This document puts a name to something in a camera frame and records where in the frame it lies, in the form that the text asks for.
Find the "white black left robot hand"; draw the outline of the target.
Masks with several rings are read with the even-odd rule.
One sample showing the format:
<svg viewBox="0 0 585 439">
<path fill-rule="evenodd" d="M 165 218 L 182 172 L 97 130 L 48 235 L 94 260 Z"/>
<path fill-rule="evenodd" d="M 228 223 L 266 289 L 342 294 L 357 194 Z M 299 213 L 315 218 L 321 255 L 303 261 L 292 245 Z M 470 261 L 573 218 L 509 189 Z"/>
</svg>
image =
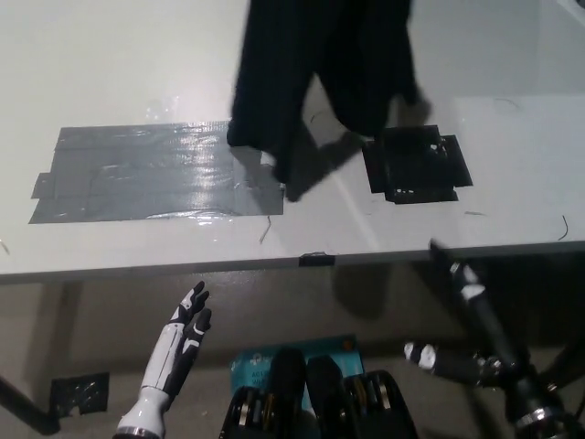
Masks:
<svg viewBox="0 0 585 439">
<path fill-rule="evenodd" d="M 164 438 L 165 414 L 192 369 L 212 312 L 200 282 L 188 291 L 164 325 L 149 358 L 136 403 L 119 421 L 115 438 Z"/>
</svg>

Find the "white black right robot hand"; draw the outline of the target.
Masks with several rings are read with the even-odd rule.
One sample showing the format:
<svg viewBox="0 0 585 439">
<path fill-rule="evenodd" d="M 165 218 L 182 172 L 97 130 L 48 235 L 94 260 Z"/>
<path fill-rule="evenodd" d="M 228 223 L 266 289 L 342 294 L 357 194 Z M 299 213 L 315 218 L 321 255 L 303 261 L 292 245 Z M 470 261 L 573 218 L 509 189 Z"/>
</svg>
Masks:
<svg viewBox="0 0 585 439">
<path fill-rule="evenodd" d="M 472 387 L 497 388 L 505 395 L 505 418 L 517 438 L 567 438 L 563 403 L 539 378 L 525 348 L 497 315 L 487 286 L 472 266 L 431 241 L 432 265 L 446 284 L 445 302 L 460 313 L 464 327 L 483 343 L 481 355 L 464 356 L 430 343 L 410 341 L 404 357 L 437 377 Z"/>
</svg>

